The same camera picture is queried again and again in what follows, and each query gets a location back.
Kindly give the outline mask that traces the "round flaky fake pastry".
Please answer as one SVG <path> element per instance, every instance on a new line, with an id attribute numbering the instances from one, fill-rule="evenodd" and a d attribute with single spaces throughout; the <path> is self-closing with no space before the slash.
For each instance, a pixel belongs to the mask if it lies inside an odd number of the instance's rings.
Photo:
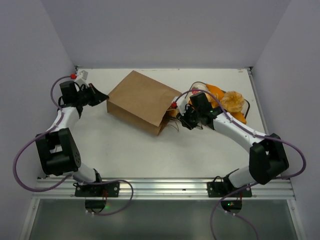
<path id="1" fill-rule="evenodd" d="M 245 104 L 245 99 L 241 93 L 236 91 L 227 91 L 220 101 L 222 107 L 230 113 L 241 112 Z"/>

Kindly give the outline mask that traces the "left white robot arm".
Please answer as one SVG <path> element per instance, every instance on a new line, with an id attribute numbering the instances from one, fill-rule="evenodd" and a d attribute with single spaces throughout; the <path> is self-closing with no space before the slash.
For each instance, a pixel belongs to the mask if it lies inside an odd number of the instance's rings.
<path id="1" fill-rule="evenodd" d="M 80 151 L 72 136 L 72 128 L 82 116 L 85 106 L 94 107 L 109 99 L 93 84 L 84 80 L 68 80 L 59 84 L 61 97 L 56 102 L 57 117 L 44 136 L 35 141 L 43 172 L 49 176 L 72 175 L 87 183 L 92 196 L 103 193 L 104 184 L 98 172 L 82 163 Z"/>

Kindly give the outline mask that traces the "small seeded fake bagel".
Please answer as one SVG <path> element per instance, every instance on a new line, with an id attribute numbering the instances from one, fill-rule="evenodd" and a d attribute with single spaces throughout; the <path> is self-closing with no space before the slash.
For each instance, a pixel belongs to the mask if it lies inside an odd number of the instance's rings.
<path id="1" fill-rule="evenodd" d="M 168 109 L 166 113 L 170 118 L 176 118 L 177 114 L 179 113 L 179 110 L 177 108 L 172 108 Z"/>

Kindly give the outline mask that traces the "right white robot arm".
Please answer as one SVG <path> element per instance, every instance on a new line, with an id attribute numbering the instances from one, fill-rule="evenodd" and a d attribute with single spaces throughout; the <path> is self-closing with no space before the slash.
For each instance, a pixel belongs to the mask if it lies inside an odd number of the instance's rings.
<path id="1" fill-rule="evenodd" d="M 188 103 L 184 97 L 175 97 L 172 107 L 178 110 L 176 115 L 181 125 L 189 130 L 200 126 L 232 139 L 249 156 L 248 166 L 238 168 L 223 179 L 223 192 L 235 196 L 241 187 L 258 183 L 265 185 L 289 168 L 289 161 L 278 135 L 266 135 L 241 123 L 221 105 L 212 107 L 205 91 L 190 97 Z"/>

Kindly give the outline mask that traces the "brown paper bag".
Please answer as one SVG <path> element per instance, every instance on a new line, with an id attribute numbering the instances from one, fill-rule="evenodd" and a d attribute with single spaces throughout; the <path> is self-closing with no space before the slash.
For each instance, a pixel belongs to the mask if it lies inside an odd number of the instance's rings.
<path id="1" fill-rule="evenodd" d="M 107 112 L 158 136 L 169 122 L 169 108 L 181 92 L 137 71 L 131 71 L 109 94 Z"/>

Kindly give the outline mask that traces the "long orange fake baguette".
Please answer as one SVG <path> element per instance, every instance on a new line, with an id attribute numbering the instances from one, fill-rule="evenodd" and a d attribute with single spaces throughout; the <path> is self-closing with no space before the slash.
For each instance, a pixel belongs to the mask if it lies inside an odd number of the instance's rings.
<path id="1" fill-rule="evenodd" d="M 229 112 L 241 123 L 247 123 L 245 116 L 242 113 L 243 107 L 245 105 L 245 98 L 241 93 L 238 93 L 236 91 L 223 92 L 219 87 L 210 84 L 206 84 L 205 86 L 208 91 L 219 100 L 222 107 L 227 112 Z"/>

